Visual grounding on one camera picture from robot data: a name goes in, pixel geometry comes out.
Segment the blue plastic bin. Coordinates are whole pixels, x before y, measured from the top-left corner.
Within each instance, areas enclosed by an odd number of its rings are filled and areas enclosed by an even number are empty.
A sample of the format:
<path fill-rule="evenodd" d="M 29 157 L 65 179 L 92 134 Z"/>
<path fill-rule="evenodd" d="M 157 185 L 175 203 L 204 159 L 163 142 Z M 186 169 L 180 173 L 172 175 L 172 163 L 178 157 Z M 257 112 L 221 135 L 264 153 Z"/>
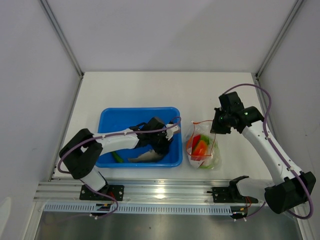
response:
<path fill-rule="evenodd" d="M 99 134 L 118 132 L 141 123 L 147 123 L 151 118 L 158 117 L 165 124 L 176 123 L 180 112 L 175 107 L 110 107 L 101 112 L 97 132 Z M 182 134 L 173 136 L 169 153 L 158 162 L 129 162 L 129 158 L 137 158 L 152 147 L 147 145 L 137 149 L 117 150 L 117 155 L 123 160 L 118 162 L 112 153 L 101 155 L 96 166 L 99 168 L 174 168 L 183 161 Z"/>

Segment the aluminium frame post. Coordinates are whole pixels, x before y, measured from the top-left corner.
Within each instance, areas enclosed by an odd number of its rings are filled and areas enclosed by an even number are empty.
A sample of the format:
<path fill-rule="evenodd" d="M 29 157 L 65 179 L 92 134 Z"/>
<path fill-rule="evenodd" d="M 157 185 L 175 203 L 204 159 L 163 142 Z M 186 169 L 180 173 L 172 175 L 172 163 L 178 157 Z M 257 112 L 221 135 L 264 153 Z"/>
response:
<path fill-rule="evenodd" d="M 286 16 L 283 24 L 281 25 L 278 33 L 276 34 L 271 46 L 269 47 L 266 55 L 264 56 L 261 64 L 259 65 L 258 70 L 255 73 L 255 78 L 259 81 L 262 74 L 270 64 L 271 60 L 277 53 L 279 47 L 284 41 L 286 35 L 288 34 L 290 28 L 295 22 L 295 19 L 298 17 L 300 11 L 302 10 L 306 0 L 295 0 L 292 8 L 290 9 L 288 15 Z"/>
<path fill-rule="evenodd" d="M 46 15 L 51 27 L 53 28 L 53 31 L 55 32 L 63 50 L 65 51 L 67 57 L 69 58 L 72 66 L 74 67 L 77 75 L 82 78 L 84 75 L 84 72 L 82 71 L 80 64 L 64 34 L 64 31 L 61 27 L 61 25 L 59 24 L 59 21 L 54 13 L 54 11 L 52 10 L 50 3 L 48 0 L 39 0 L 38 1 L 39 4 L 41 5 L 44 14 Z"/>

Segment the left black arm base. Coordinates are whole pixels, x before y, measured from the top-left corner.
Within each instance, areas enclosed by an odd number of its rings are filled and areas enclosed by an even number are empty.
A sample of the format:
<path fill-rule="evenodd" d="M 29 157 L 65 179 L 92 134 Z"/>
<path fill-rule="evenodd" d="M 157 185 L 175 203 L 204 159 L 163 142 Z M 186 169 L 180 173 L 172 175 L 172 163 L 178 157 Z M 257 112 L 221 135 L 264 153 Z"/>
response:
<path fill-rule="evenodd" d="M 103 195 L 108 195 L 117 201 L 122 201 L 125 192 L 124 185 L 108 185 L 98 191 Z M 85 185 L 81 187 L 79 199 L 82 201 L 110 201 L 111 199 L 89 190 Z"/>

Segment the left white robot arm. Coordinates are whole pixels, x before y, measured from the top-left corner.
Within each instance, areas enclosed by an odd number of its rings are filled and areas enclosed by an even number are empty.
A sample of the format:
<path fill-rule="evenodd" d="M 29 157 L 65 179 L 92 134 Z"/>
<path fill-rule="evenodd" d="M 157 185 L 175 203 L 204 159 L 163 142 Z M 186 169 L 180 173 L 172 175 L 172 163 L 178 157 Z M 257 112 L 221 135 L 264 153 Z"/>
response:
<path fill-rule="evenodd" d="M 164 124 L 157 117 L 151 118 L 147 123 L 110 133 L 94 134 L 83 128 L 59 152 L 57 170 L 80 180 L 97 200 L 103 200 L 108 196 L 109 188 L 105 178 L 95 169 L 100 156 L 119 150 L 151 146 L 150 150 L 136 158 L 130 158 L 129 162 L 157 162 L 169 153 L 173 137 L 179 131 L 178 122 Z"/>

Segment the green grape bunch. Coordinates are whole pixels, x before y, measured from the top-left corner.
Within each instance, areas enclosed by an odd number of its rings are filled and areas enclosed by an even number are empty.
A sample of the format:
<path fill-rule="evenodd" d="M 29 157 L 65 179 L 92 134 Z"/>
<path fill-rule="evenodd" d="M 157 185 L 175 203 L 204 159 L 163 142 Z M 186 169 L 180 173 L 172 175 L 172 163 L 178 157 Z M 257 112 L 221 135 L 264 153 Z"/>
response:
<path fill-rule="evenodd" d="M 207 145 L 210 145 L 211 142 L 213 141 L 212 138 L 210 138 L 209 136 L 204 135 L 204 134 L 200 135 L 200 140 L 204 141 Z"/>

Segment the left aluminium frame post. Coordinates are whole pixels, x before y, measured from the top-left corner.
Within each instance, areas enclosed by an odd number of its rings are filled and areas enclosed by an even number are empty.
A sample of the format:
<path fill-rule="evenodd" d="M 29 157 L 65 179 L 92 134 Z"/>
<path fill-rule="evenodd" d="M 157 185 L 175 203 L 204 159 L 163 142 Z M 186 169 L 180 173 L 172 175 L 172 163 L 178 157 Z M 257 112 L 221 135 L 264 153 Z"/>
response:
<path fill-rule="evenodd" d="M 46 15 L 51 27 L 53 28 L 53 31 L 55 32 L 63 50 L 65 51 L 67 57 L 69 58 L 72 66 L 74 67 L 77 75 L 82 78 L 84 75 L 84 72 L 82 71 L 80 64 L 64 34 L 64 31 L 61 27 L 61 25 L 59 24 L 59 21 L 54 13 L 54 11 L 52 10 L 50 3 L 48 0 L 39 0 L 38 1 L 39 4 L 41 5 L 44 14 Z"/>

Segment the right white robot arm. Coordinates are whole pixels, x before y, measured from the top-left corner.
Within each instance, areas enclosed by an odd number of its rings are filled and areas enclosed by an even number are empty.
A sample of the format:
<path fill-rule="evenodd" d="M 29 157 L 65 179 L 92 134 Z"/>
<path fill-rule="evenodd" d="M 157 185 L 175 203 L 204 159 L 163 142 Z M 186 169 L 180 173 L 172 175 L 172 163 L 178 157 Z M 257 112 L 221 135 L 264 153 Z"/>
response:
<path fill-rule="evenodd" d="M 303 172 L 285 153 L 260 111 L 254 106 L 244 107 L 235 91 L 220 95 L 219 102 L 211 133 L 226 135 L 231 129 L 237 130 L 254 147 L 272 177 L 271 181 L 237 177 L 229 182 L 229 198 L 234 202 L 245 197 L 265 201 L 276 214 L 310 202 L 316 177 L 310 171 Z"/>

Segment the red chili pepper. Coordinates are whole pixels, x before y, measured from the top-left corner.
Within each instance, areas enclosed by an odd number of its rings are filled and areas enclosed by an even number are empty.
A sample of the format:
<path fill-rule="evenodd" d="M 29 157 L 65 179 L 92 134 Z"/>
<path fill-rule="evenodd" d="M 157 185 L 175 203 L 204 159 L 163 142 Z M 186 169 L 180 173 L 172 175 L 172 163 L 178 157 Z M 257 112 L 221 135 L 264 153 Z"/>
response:
<path fill-rule="evenodd" d="M 200 141 L 200 139 L 201 139 L 201 135 L 200 134 L 198 134 L 198 135 L 193 137 L 193 139 L 192 139 L 192 151 L 194 151 L 194 149 L 196 148 L 196 146 L 197 146 L 198 142 Z"/>

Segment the small green chili pepper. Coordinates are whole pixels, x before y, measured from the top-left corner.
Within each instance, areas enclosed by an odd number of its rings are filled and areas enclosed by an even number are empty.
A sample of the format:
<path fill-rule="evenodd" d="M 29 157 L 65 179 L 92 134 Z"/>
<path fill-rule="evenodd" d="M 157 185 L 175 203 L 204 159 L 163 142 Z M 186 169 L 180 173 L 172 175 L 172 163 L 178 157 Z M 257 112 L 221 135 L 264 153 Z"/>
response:
<path fill-rule="evenodd" d="M 116 163 L 118 164 L 124 163 L 124 159 L 120 157 L 120 155 L 116 151 L 111 152 L 111 155 Z"/>

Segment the red orange mango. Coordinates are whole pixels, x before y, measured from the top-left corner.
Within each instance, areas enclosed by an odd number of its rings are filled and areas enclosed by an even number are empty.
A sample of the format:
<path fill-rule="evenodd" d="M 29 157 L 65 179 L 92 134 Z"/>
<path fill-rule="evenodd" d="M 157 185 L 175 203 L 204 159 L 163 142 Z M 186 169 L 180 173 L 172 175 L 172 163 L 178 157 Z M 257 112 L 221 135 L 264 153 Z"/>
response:
<path fill-rule="evenodd" d="M 203 140 L 200 140 L 191 154 L 193 156 L 205 156 L 207 154 L 207 150 L 208 145 Z"/>

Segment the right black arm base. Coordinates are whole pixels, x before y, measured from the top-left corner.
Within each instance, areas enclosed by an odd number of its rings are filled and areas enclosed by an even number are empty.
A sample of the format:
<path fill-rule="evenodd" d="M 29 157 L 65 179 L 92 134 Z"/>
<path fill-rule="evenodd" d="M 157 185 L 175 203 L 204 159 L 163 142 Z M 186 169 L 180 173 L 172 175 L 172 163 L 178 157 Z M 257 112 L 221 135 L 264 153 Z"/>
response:
<path fill-rule="evenodd" d="M 214 203 L 257 204 L 259 202 L 259 200 L 254 197 L 240 195 L 239 191 L 231 186 L 212 187 L 207 193 L 212 195 Z"/>

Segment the white cauliflower with leaves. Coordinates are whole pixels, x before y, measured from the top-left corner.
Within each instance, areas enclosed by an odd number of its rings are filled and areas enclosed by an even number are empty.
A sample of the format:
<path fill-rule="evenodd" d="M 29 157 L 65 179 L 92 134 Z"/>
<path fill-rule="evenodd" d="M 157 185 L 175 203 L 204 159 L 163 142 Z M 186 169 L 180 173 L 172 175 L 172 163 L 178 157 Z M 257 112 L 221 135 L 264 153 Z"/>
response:
<path fill-rule="evenodd" d="M 206 159 L 198 168 L 199 169 L 214 169 L 221 163 L 221 154 L 218 147 L 214 147 L 212 155 Z"/>

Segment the grey toy fish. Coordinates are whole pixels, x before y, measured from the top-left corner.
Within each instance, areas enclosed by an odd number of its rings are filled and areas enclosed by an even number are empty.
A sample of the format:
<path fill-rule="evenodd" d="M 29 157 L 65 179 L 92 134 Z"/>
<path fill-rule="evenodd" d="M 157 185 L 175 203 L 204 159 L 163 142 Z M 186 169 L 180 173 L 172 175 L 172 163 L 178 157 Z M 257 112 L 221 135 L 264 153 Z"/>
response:
<path fill-rule="evenodd" d="M 130 163 L 156 163 L 161 161 L 165 156 L 165 154 L 159 154 L 152 149 L 139 155 L 138 157 L 128 158 L 127 160 Z"/>

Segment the clear zip top bag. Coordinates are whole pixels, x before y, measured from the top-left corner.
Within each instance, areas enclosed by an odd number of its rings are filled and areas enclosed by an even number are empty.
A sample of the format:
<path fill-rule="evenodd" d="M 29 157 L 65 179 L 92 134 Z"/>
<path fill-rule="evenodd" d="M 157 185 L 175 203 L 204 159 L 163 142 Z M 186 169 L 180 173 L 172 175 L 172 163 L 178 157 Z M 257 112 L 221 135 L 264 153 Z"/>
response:
<path fill-rule="evenodd" d="M 195 169 L 213 170 L 221 164 L 217 135 L 211 133 L 212 120 L 192 121 L 185 135 L 185 152 Z"/>

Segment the aluminium mounting rail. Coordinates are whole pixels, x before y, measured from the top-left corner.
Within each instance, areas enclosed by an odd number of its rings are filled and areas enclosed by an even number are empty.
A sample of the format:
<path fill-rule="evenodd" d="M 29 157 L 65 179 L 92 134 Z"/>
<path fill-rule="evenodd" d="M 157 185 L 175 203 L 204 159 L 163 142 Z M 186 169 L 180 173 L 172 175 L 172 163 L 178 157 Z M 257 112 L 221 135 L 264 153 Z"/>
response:
<path fill-rule="evenodd" d="M 213 187 L 226 187 L 229 180 L 115 179 L 110 185 L 123 185 L 123 204 L 211 204 Z M 40 182 L 35 202 L 79 202 L 82 184 L 77 180 L 59 179 Z"/>

